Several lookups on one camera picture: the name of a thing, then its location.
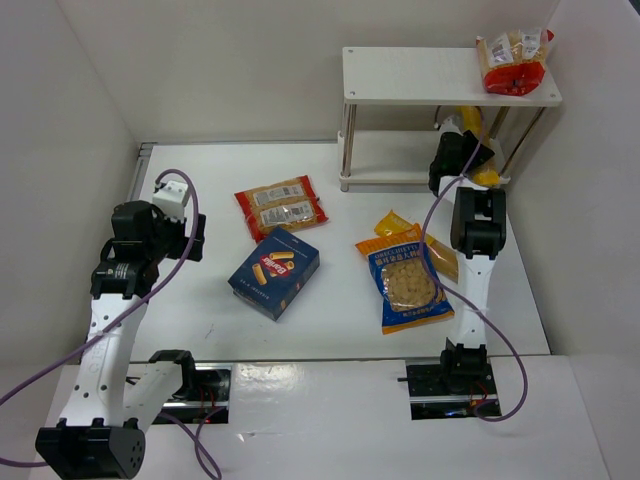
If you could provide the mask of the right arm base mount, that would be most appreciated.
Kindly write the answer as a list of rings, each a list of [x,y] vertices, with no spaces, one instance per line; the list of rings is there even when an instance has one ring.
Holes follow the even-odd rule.
[[[502,415],[491,366],[478,378],[446,380],[439,364],[406,363],[397,382],[408,389],[413,420]]]

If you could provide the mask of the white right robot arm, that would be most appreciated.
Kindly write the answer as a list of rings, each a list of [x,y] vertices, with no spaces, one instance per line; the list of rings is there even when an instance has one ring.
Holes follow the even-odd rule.
[[[492,150],[467,131],[445,132],[429,170],[429,186],[440,202],[453,206],[450,248],[458,265],[457,288],[462,307],[440,356],[441,377],[455,393],[488,373],[487,303],[491,275],[506,243],[506,195],[466,177],[490,158]]]

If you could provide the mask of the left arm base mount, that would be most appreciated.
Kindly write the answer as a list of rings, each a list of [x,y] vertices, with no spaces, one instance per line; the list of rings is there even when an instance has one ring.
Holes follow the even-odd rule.
[[[193,368],[170,361],[132,364],[126,374],[124,419],[141,430],[166,424],[166,414],[187,425],[228,421],[232,367],[201,364]]]

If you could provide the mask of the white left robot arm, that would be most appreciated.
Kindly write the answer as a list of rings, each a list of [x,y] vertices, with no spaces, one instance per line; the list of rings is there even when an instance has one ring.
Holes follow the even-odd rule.
[[[62,479],[132,479],[140,471],[145,434],[167,400],[194,385],[187,350],[161,350],[141,378],[126,382],[139,326],[167,280],[158,266],[202,258],[206,217],[185,234],[181,204],[132,201],[115,207],[112,238],[91,280],[91,322],[75,384],[57,424],[39,430],[35,447]]]

